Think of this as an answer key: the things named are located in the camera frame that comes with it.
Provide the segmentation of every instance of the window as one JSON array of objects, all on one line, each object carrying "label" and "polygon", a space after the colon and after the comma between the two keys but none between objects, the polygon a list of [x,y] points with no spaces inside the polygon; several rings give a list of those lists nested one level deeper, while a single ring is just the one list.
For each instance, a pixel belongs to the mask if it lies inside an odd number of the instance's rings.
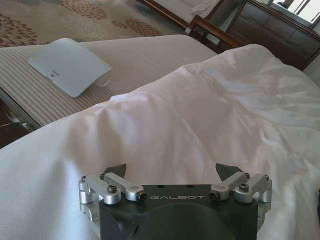
[{"label": "window", "polygon": [[320,0],[273,0],[290,12],[309,23],[317,23],[320,19]]}]

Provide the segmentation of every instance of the chair armrest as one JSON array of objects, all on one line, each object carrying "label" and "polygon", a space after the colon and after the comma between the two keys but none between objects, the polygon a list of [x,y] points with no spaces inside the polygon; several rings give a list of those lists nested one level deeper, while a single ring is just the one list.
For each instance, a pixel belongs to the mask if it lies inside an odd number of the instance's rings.
[{"label": "chair armrest", "polygon": [[199,26],[203,28],[204,30],[208,31],[210,34],[215,36],[216,38],[220,39],[222,42],[226,43],[232,48],[239,48],[244,46],[240,41],[238,41],[236,38],[231,36],[230,34],[222,31],[221,29],[217,28],[216,26],[213,26],[210,22],[203,19],[199,15],[195,16],[192,21],[189,23],[188,27],[186,28],[184,34],[187,36],[191,36],[192,33],[195,30],[195,27]]}]

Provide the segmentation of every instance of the floor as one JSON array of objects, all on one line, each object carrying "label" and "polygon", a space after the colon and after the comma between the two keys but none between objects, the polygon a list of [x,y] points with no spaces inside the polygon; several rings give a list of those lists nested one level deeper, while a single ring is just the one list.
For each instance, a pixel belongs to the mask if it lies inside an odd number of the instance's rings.
[{"label": "floor", "polygon": [[[182,33],[136,0],[0,0],[0,48]],[[32,131],[0,99],[0,148]]]}]

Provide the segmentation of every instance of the silver metal bracket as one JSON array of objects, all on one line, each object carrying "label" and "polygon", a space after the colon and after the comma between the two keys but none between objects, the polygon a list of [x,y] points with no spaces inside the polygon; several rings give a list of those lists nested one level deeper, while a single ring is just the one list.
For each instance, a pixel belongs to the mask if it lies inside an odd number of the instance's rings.
[{"label": "silver metal bracket", "polygon": [[217,201],[229,199],[230,192],[247,180],[247,174],[238,171],[221,183],[211,185],[210,197]]},{"label": "silver metal bracket", "polygon": [[266,212],[271,209],[272,180],[265,174],[257,173],[250,178],[243,188],[241,185],[234,190],[234,197],[239,203],[251,203],[253,199],[258,202],[257,230],[265,221]]},{"label": "silver metal bracket", "polygon": [[115,185],[129,201],[142,202],[147,198],[143,186],[133,184],[112,172],[105,174],[103,181],[108,185]]},{"label": "silver metal bracket", "polygon": [[249,204],[255,199],[258,203],[257,230],[265,221],[266,212],[271,209],[272,180],[265,174],[257,173],[252,178],[244,172],[236,172],[221,183],[211,185],[210,198],[215,201],[234,198],[239,203]]},{"label": "silver metal bracket", "polygon": [[121,193],[128,201],[142,202],[147,198],[144,187],[133,184],[110,172],[103,180],[94,175],[83,176],[78,183],[80,210],[88,216],[90,227],[100,238],[99,201],[114,205],[121,201]]}]

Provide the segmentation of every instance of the wooden dresser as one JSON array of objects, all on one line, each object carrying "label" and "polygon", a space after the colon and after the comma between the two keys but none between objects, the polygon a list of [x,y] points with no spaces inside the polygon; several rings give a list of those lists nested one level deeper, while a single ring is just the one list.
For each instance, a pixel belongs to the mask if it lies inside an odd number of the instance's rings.
[{"label": "wooden dresser", "polygon": [[[304,70],[320,52],[320,36],[295,20],[256,2],[245,0],[226,30],[243,44],[259,44],[287,65]],[[229,49],[219,43],[217,52]]]}]

